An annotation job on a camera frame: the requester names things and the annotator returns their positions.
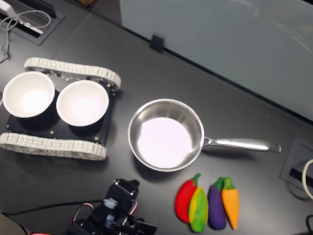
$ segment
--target toy eggplant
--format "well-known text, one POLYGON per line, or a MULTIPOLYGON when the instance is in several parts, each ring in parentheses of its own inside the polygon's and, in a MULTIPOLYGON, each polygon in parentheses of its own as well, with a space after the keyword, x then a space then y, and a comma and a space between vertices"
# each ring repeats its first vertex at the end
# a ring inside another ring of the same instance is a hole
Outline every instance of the toy eggplant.
POLYGON ((222 230, 226 227, 226 216, 222 201, 223 177, 211 185, 208 193, 209 202, 209 224, 215 230, 222 230))
POLYGON ((202 232, 207 224, 209 204, 203 188, 199 187, 192 195, 189 205, 189 222, 191 229, 202 232))

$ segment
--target black cable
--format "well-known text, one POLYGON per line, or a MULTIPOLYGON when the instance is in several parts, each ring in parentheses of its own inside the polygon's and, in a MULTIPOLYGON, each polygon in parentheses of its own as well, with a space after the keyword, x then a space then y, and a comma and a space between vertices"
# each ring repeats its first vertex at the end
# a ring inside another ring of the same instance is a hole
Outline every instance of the black cable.
POLYGON ((310 215, 308 215, 307 218, 305 219, 305 223, 307 224, 307 228, 308 228, 308 230, 309 230, 309 232, 310 232, 311 235, 313 235, 313 231, 312 231, 312 229, 311 229, 311 227, 310 227, 309 219, 312 218, 312 217, 313 217, 313 214, 310 214, 310 215))
POLYGON ((103 200, 91 200, 91 201, 82 201, 82 202, 65 202, 65 203, 48 205, 48 206, 44 206, 44 207, 32 208, 32 209, 28 209, 28 210, 24 210, 24 211, 19 211, 19 212, 1 212, 1 214, 8 217, 8 216, 14 216, 14 215, 19 215, 19 214, 26 214, 26 213, 30 213, 30 212, 41 211, 41 210, 50 209, 50 208, 54 208, 54 207, 73 206, 73 205, 80 205, 83 203, 92 204, 92 203, 100 203, 100 202, 103 202, 103 200))

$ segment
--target power outlet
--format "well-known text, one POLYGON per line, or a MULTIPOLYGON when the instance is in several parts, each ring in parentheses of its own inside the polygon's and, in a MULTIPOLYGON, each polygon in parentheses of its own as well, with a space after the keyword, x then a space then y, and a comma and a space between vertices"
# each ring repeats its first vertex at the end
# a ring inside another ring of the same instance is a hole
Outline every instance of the power outlet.
MULTIPOLYGON (((311 159, 313 159, 313 143, 300 136, 296 136, 286 158, 280 177, 288 183, 303 189, 303 168, 305 163, 311 159)), ((313 190, 313 167, 308 169, 307 185, 308 188, 313 190)))

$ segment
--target white track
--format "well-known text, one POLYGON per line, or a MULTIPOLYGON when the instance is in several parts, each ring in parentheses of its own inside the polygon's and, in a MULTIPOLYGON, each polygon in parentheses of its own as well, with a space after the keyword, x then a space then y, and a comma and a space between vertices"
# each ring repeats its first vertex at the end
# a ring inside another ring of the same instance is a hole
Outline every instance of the white track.
MULTIPOLYGON (((121 78, 113 71, 97 67, 66 63, 44 58, 29 58, 24 65, 26 71, 42 71, 59 74, 60 72, 82 74, 87 77, 98 77, 106 80, 118 91, 121 78)), ((85 160, 104 160, 107 150, 105 146, 89 141, 56 140, 28 136, 16 133, 2 133, 0 147, 24 154, 79 158, 85 160)))

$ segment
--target cable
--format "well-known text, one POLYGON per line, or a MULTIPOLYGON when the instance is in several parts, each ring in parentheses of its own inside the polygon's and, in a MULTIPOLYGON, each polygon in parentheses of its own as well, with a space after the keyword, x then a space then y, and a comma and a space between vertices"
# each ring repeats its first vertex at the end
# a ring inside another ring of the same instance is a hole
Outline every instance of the cable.
POLYGON ((309 166, 313 163, 313 159, 309 160, 304 168, 303 168, 303 172, 302 172, 302 185, 303 185, 303 189, 304 191, 307 193, 307 195, 313 200, 313 195, 310 193, 309 189, 308 189, 308 185, 307 185, 307 172, 308 172, 308 168, 309 166))
POLYGON ((103 200, 91 200, 91 201, 83 201, 83 202, 65 202, 65 203, 59 203, 59 204, 53 204, 53 205, 48 205, 48 206, 44 206, 44 207, 37 207, 37 208, 32 208, 32 209, 28 209, 28 210, 24 210, 24 211, 19 211, 19 212, 1 212, 1 214, 5 215, 5 216, 14 216, 14 215, 19 215, 19 214, 26 214, 26 213, 30 213, 30 212, 36 212, 36 211, 41 211, 41 210, 45 210, 45 209, 50 209, 50 208, 54 208, 54 207, 63 207, 63 206, 73 206, 73 205, 80 205, 83 203, 100 203, 103 202, 103 200))
POLYGON ((48 13, 44 12, 44 11, 41 11, 41 10, 31 10, 31 11, 24 11, 24 12, 21 12, 19 14, 16 14, 15 16, 8 16, 6 18, 4 18, 1 22, 0 22, 0 31, 1 32, 5 32, 6 33, 6 44, 5 46, 4 45, 1 45, 0 46, 0 49, 1 51, 3 52, 3 57, 2 59, 0 60, 0 64, 4 61, 6 61, 8 58, 10 58, 10 30, 13 29, 18 23, 20 24, 24 24, 24 25, 27 25, 28 27, 32 26, 30 23, 27 23, 27 22, 24 22, 20 16, 22 15, 26 15, 26 14, 31 14, 31 13, 42 13, 44 14, 47 19, 48 19, 48 23, 46 23, 45 25, 34 25, 34 27, 36 28, 45 28, 47 26, 49 26, 52 22, 52 19, 51 17, 49 16, 48 13), (8 24, 6 27, 4 27, 4 29, 2 29, 2 24, 4 22, 6 22, 7 20, 9 20, 8 24))
POLYGON ((92 204, 90 204, 90 203, 83 203, 83 204, 77 209, 77 211, 76 211, 76 213, 75 213, 75 215, 74 215, 74 217, 73 217, 73 219, 72 219, 72 223, 75 222, 76 217, 77 217, 77 215, 78 215, 80 209, 81 209, 83 206, 89 206, 92 210, 94 210, 92 204))
MULTIPOLYGON (((135 205, 133 206, 133 208, 131 209, 131 212, 129 213, 130 215, 132 215, 135 212, 135 210, 137 209, 137 206, 138 206, 138 202, 135 201, 135 205)), ((128 217, 124 219, 124 221, 122 222, 122 225, 125 225, 127 220, 128 220, 128 217)))
POLYGON ((313 214, 310 214, 310 215, 308 215, 307 218, 305 219, 305 223, 306 223, 307 228, 308 228, 308 230, 309 230, 309 233, 310 233, 311 235, 313 235, 313 231, 312 231, 312 229, 311 229, 309 219, 312 218, 312 217, 313 217, 313 214))

